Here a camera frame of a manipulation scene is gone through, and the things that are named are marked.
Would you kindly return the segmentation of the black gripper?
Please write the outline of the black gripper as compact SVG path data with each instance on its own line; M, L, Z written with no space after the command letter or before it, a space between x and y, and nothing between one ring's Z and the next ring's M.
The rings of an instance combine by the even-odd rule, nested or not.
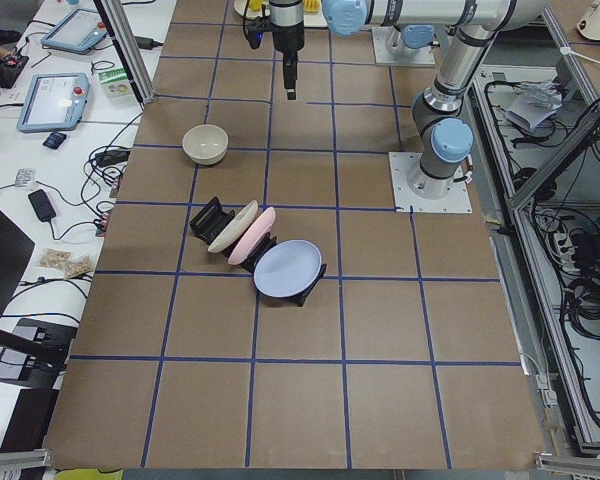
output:
M274 48L283 53L283 82L288 100L297 99L298 52L304 47L302 0L269 2Z

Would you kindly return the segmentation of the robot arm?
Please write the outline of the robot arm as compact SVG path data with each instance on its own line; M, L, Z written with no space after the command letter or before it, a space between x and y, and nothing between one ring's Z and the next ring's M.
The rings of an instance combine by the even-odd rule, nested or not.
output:
M387 49L396 56L411 55L428 47L435 29L429 24L395 25L386 41Z
M536 19L544 1L325 1L323 17L332 33L351 36L365 26L414 24L454 28L433 84L412 106L424 151L407 175L410 189L428 199L444 197L456 169L473 145L470 128L458 115L465 92L501 31Z

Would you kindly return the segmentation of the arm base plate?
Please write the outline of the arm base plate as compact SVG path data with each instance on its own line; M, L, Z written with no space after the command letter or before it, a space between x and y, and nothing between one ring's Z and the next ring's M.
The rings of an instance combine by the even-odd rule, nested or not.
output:
M435 64L431 43L432 25L375 27L372 40L375 63L384 66L432 68Z
M461 164L454 176L438 180L420 169L419 152L388 154L395 210L404 213L471 214L468 183Z

